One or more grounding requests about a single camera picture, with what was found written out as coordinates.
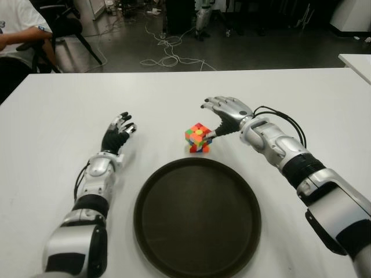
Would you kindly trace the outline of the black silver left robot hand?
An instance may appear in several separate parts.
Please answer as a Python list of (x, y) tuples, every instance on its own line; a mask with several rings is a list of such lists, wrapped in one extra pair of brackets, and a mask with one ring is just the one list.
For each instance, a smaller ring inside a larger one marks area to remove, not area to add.
[(128, 112), (123, 112), (112, 120), (101, 142), (102, 152), (118, 155), (120, 148), (137, 130), (137, 126), (133, 122), (129, 123), (131, 118), (132, 116)]

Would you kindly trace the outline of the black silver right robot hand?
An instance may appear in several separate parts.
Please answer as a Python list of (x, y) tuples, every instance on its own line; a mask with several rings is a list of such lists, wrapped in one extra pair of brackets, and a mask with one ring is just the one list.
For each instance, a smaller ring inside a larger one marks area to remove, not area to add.
[(219, 127), (206, 135), (207, 140), (240, 131), (245, 118), (253, 116), (253, 111), (246, 104), (233, 97), (208, 97), (201, 109), (208, 109), (221, 119)]

